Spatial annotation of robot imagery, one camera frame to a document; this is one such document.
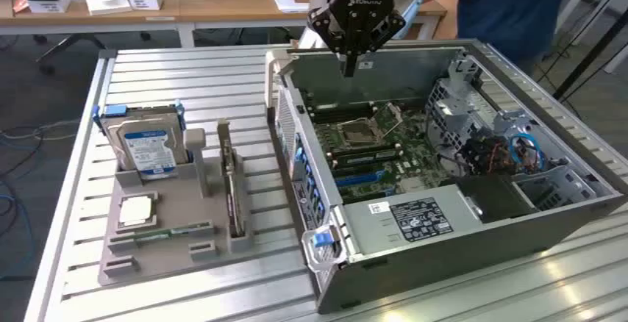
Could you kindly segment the green graphics card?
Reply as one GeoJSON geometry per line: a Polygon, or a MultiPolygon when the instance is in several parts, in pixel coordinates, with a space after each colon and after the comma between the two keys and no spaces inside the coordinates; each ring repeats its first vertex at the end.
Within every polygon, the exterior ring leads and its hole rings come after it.
{"type": "Polygon", "coordinates": [[[245,215],[245,195],[242,194],[243,164],[233,144],[230,121],[218,121],[218,139],[222,156],[222,175],[226,182],[229,230],[231,238],[245,237],[247,221],[245,215]]]}

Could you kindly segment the wooden desk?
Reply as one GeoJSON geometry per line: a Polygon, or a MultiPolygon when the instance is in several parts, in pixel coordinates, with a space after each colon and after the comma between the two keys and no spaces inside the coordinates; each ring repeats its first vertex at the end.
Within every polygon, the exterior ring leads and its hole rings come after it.
{"type": "Polygon", "coordinates": [[[303,13],[285,13],[275,0],[165,0],[161,10],[134,10],[93,16],[83,2],[65,13],[14,12],[14,0],[0,0],[0,35],[50,35],[175,31],[181,45],[195,45],[198,29],[306,26],[303,13]]]}

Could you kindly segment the black RAM slot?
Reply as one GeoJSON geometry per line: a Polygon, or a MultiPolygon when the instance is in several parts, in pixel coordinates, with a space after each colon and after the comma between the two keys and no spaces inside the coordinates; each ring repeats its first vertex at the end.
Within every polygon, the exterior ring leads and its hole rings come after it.
{"type": "Polygon", "coordinates": [[[343,122],[353,122],[361,120],[369,120],[367,116],[347,116],[347,115],[317,115],[313,117],[315,124],[341,124],[343,122]]]}
{"type": "Polygon", "coordinates": [[[373,115],[371,109],[365,110],[350,110],[350,109],[334,109],[334,110],[318,110],[311,113],[314,118],[361,118],[370,117],[373,115]]]}
{"type": "Polygon", "coordinates": [[[313,106],[313,112],[358,112],[371,110],[370,104],[321,104],[313,106]]]}

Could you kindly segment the metal socket cover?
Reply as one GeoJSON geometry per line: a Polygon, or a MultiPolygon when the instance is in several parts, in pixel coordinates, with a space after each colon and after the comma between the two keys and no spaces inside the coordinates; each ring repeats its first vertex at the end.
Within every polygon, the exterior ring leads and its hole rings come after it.
{"type": "Polygon", "coordinates": [[[378,124],[382,136],[386,137],[403,123],[401,107],[393,102],[389,102],[378,109],[378,112],[374,115],[374,122],[378,124]]]}

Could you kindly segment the person in blue shirt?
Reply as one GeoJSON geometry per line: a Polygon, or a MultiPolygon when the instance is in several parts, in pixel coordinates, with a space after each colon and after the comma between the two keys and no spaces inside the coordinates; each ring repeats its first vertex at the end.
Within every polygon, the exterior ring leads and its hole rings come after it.
{"type": "Polygon", "coordinates": [[[547,53],[563,0],[459,0],[458,38],[491,44],[525,72],[547,53]]]}

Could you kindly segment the metal disk bay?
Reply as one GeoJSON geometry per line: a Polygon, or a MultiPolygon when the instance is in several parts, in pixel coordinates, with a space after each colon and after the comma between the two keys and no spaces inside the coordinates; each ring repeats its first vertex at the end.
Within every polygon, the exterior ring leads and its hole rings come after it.
{"type": "Polygon", "coordinates": [[[598,192],[567,165],[537,174],[518,174],[514,180],[539,210],[553,210],[599,197],[598,192]]]}
{"type": "Polygon", "coordinates": [[[497,110],[473,85],[482,74],[477,62],[459,57],[447,72],[435,82],[426,105],[431,118],[429,136],[458,151],[477,134],[493,131],[497,110]]]}

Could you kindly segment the CPU socket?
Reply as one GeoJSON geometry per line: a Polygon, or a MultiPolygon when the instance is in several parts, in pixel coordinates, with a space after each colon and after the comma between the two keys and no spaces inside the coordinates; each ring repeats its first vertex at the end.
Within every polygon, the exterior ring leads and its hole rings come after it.
{"type": "Polygon", "coordinates": [[[345,148],[362,148],[382,143],[382,133],[369,118],[346,121],[337,125],[341,144],[345,148]]]}

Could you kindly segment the RAM stick with dark chips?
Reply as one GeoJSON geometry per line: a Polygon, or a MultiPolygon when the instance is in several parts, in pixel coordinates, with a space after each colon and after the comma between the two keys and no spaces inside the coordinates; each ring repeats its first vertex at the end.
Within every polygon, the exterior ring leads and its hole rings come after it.
{"type": "Polygon", "coordinates": [[[397,160],[403,155],[403,147],[399,143],[383,146],[370,146],[358,149],[331,152],[331,160],[335,167],[349,167],[375,162],[397,160]]]}

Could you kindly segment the green motherboard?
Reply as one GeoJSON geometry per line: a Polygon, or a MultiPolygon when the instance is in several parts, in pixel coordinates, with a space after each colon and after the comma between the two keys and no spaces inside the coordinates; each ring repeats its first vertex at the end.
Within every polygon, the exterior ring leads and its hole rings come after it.
{"type": "MultiPolygon", "coordinates": [[[[437,155],[437,146],[431,144],[426,133],[427,114],[417,101],[369,101],[361,104],[370,104],[374,121],[374,115],[378,109],[389,102],[397,104],[403,113],[402,125],[389,134],[382,136],[382,143],[378,146],[399,143],[403,147],[403,155],[387,162],[375,162],[373,165],[381,165],[387,173],[379,182],[338,187],[345,204],[353,204],[377,198],[385,198],[402,193],[417,192],[421,190],[439,187],[441,183],[450,177],[450,173],[441,164],[437,155]]],[[[341,136],[337,130],[338,124],[314,124],[314,130],[322,145],[326,161],[333,173],[334,169],[347,168],[335,167],[331,160],[331,152],[358,148],[345,148],[341,144],[341,136]]]]}

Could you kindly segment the black expansion slot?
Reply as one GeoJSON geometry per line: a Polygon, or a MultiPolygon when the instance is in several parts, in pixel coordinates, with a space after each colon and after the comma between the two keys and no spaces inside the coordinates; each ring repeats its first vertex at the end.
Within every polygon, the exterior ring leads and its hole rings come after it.
{"type": "Polygon", "coordinates": [[[334,169],[333,175],[335,177],[358,176],[362,174],[377,173],[381,169],[381,165],[359,165],[354,167],[334,169]]]}

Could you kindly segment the black tripod leg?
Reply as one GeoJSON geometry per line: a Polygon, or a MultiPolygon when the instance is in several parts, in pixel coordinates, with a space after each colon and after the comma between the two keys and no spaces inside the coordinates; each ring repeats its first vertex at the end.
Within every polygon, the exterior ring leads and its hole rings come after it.
{"type": "Polygon", "coordinates": [[[615,39],[618,34],[622,32],[627,24],[628,24],[628,8],[626,9],[625,13],[621,15],[618,21],[614,23],[610,30],[605,33],[597,45],[593,47],[583,61],[578,64],[577,68],[573,70],[563,84],[559,86],[557,92],[553,94],[555,100],[559,101],[563,98],[563,95],[567,93],[571,86],[581,78],[581,75],[583,75],[583,73],[586,72],[591,64],[594,63],[595,59],[606,50],[606,48],[609,47],[613,40],[615,39]]]}

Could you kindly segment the blue expansion slot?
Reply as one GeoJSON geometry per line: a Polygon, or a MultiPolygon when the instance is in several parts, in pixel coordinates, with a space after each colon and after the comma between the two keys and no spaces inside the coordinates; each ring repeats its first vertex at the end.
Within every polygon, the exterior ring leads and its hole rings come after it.
{"type": "Polygon", "coordinates": [[[363,185],[374,182],[382,181],[387,171],[379,170],[370,173],[361,173],[349,176],[342,176],[341,178],[335,178],[335,183],[338,187],[347,187],[355,185],[363,185]]]}

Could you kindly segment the white box with round insert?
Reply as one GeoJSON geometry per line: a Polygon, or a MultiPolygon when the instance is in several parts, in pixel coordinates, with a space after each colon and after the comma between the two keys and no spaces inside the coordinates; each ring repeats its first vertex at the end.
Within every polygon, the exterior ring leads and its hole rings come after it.
{"type": "Polygon", "coordinates": [[[129,0],[86,0],[91,16],[133,11],[129,0]]]}

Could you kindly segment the blue disk caddy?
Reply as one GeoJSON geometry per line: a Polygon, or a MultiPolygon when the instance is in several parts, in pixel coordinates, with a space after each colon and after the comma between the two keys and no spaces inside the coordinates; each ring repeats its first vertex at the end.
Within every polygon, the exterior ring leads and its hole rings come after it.
{"type": "Polygon", "coordinates": [[[131,107],[114,104],[95,107],[93,118],[101,132],[121,143],[155,140],[181,146],[186,130],[185,106],[179,99],[157,107],[131,107]]]}

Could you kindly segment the hard disk with blue label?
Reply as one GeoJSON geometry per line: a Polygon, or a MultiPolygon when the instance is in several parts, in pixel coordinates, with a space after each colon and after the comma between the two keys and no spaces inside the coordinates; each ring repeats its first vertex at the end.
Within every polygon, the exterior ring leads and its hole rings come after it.
{"type": "Polygon", "coordinates": [[[175,175],[179,164],[189,161],[175,110],[137,110],[102,122],[123,171],[138,171],[146,180],[175,175]]]}

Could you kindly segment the black chair base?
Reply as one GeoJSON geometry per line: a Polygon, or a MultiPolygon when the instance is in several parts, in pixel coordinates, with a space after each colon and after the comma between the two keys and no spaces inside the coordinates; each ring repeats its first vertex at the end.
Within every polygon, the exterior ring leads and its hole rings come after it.
{"type": "Polygon", "coordinates": [[[73,33],[70,34],[61,43],[53,46],[46,53],[35,60],[35,63],[39,67],[39,72],[43,75],[54,75],[55,74],[55,67],[49,63],[53,57],[59,55],[65,52],[70,46],[73,46],[79,41],[89,41],[91,42],[98,49],[107,49],[105,43],[98,39],[94,33],[73,33]]]}

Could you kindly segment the grey power supply unit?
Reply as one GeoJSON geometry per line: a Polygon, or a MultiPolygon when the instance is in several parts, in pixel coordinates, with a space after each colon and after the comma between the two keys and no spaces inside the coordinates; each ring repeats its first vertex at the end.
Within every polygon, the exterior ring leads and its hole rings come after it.
{"type": "Polygon", "coordinates": [[[362,254],[423,245],[482,227],[458,185],[349,204],[345,214],[362,254]]]}

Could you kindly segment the white box with black lid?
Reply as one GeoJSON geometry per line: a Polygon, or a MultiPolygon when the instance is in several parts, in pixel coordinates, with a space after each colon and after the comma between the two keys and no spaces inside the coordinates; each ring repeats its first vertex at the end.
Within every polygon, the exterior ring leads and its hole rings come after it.
{"type": "Polygon", "coordinates": [[[26,0],[33,13],[65,13],[71,0],[26,0]]]}

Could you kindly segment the grey parts rack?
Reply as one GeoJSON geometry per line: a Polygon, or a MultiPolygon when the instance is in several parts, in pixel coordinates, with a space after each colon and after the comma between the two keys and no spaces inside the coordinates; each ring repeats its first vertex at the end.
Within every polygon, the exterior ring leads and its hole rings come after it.
{"type": "Polygon", "coordinates": [[[177,167],[177,174],[166,179],[142,180],[139,174],[119,171],[115,174],[114,192],[103,238],[103,255],[99,263],[99,284],[122,285],[217,268],[259,255],[251,219],[251,197],[247,194],[245,161],[242,194],[245,195],[245,237],[231,238],[226,182],[222,175],[222,156],[205,157],[205,131],[185,132],[185,145],[194,153],[193,162],[177,167]],[[122,202],[126,198],[153,198],[151,217],[134,226],[119,224],[122,202]],[[173,229],[210,222],[213,235],[186,235],[169,240],[111,243],[118,235],[130,235],[157,229],[173,229]]]}

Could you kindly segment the blue case latch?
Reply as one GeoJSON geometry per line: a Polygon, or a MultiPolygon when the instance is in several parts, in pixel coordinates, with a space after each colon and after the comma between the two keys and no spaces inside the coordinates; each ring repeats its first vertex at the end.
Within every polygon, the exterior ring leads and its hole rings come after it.
{"type": "Polygon", "coordinates": [[[315,232],[311,238],[311,244],[315,248],[325,248],[335,245],[335,238],[331,231],[315,232]]]}

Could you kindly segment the silver CPU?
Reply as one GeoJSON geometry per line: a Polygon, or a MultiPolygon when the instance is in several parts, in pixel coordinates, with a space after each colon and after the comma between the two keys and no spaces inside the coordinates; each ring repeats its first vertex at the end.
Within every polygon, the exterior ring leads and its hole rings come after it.
{"type": "Polygon", "coordinates": [[[151,217],[153,198],[150,196],[137,196],[126,198],[122,202],[119,224],[134,226],[146,223],[151,217]]]}

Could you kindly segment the grey open PC case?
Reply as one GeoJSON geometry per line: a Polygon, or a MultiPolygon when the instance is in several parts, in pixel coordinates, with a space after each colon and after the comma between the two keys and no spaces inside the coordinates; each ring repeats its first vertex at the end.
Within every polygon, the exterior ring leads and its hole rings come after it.
{"type": "Polygon", "coordinates": [[[489,44],[475,40],[403,42],[359,61],[346,77],[325,49],[274,49],[266,55],[266,105],[281,175],[322,314],[427,286],[441,280],[538,254],[586,224],[628,203],[628,180],[610,167],[605,142],[582,125],[534,78],[489,44]],[[429,136],[430,93],[454,59],[470,57],[482,74],[473,82],[497,110],[494,129],[462,147],[429,136]],[[343,199],[333,178],[309,108],[321,104],[413,100],[426,111],[426,133],[482,227],[423,245],[362,254],[351,238],[343,199]],[[515,183],[567,165],[599,197],[539,210],[515,183]],[[315,248],[315,232],[335,245],[315,248]]]}

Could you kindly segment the green RAM stick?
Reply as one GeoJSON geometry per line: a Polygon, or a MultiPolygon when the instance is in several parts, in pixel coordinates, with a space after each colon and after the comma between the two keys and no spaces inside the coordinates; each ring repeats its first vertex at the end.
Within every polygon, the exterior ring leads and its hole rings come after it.
{"type": "Polygon", "coordinates": [[[123,241],[129,240],[147,242],[153,240],[169,240],[186,235],[213,235],[214,232],[215,227],[210,222],[207,222],[195,226],[183,226],[173,229],[157,229],[137,234],[118,235],[117,237],[113,237],[110,241],[111,243],[122,243],[123,241]]]}

